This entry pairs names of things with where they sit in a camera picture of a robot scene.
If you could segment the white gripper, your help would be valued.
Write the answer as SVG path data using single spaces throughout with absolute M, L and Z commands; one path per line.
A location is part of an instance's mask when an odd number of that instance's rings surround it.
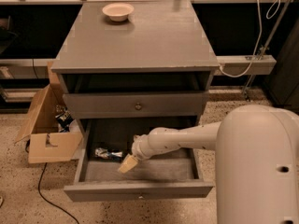
M 132 154 L 128 154 L 122 161 L 118 169 L 120 173 L 129 172 L 138 165 L 138 160 L 148 160 L 154 155 L 154 149 L 150 146 L 149 137 L 146 134 L 134 136 Z

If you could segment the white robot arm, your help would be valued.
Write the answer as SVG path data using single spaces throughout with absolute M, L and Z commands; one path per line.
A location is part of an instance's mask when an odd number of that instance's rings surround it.
M 215 151 L 218 224 L 299 224 L 295 113 L 243 105 L 221 122 L 182 130 L 155 128 L 134 139 L 119 171 L 183 147 Z

